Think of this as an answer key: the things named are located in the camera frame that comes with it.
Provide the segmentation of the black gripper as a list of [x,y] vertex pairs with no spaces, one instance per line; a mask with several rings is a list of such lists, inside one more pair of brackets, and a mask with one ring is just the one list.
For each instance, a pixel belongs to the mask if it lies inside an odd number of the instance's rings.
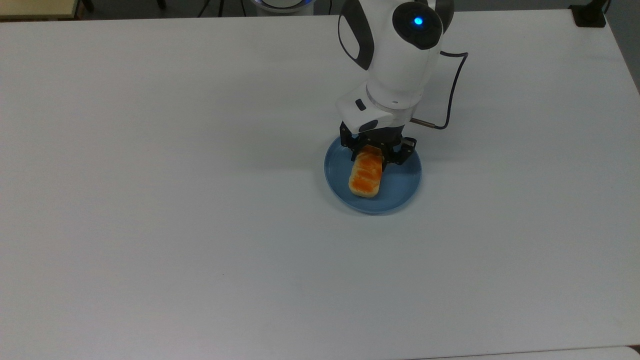
[[382,166],[389,164],[402,166],[414,153],[418,141],[414,137],[402,136],[405,125],[376,127],[378,120],[350,127],[340,124],[340,144],[351,150],[350,161],[355,162],[358,154],[370,142],[382,145]]

